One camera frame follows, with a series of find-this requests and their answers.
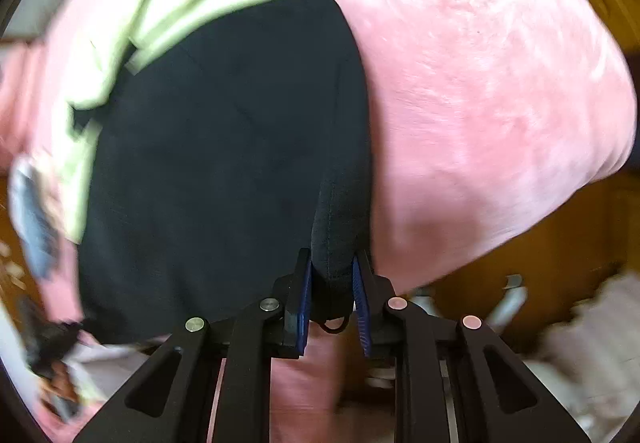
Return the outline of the folded blue denim jeans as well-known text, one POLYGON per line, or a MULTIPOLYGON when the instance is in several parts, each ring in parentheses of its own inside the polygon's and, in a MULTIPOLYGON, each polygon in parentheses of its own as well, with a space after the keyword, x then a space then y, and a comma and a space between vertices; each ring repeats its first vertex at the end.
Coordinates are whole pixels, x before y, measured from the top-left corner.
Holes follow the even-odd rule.
POLYGON ((9 215, 30 273, 46 281, 58 262, 58 230, 43 206, 39 183, 32 160, 18 156, 9 173, 9 215))

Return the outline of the pink bed sheet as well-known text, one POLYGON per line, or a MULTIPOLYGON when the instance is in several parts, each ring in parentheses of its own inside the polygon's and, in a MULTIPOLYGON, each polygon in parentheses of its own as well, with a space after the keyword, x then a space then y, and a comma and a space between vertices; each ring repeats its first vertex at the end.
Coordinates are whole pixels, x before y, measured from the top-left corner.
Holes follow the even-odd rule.
MULTIPOLYGON (((89 13, 73 2, 61 1, 40 36, 12 42, 1 63, 3 218, 12 163, 27 156, 58 230, 51 277, 38 281, 24 258, 26 279, 1 301, 9 442, 79 442, 170 336, 204 319, 126 345, 104 345, 86 328, 61 187, 81 155, 68 94, 82 78, 76 34, 89 13)), ((369 230, 352 263, 367 252, 397 296, 416 304, 414 289, 526 232, 628 159, 634 82, 587 0, 335 2, 369 99, 369 230)), ((341 319, 309 316, 299 359, 272 360, 266 442, 344 441, 352 404, 368 407, 361 429, 392 425, 395 435, 395 366, 364 354, 355 298, 341 319)))

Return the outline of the green and black hooded jacket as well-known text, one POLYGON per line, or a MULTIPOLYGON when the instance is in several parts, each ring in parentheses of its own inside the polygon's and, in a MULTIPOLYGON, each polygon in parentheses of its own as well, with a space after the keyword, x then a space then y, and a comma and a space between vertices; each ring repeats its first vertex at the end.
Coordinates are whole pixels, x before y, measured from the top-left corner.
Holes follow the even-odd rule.
POLYGON ((74 0, 81 148, 61 185, 104 345, 226 319, 310 259, 318 324, 352 311, 369 99, 335 0, 74 0))

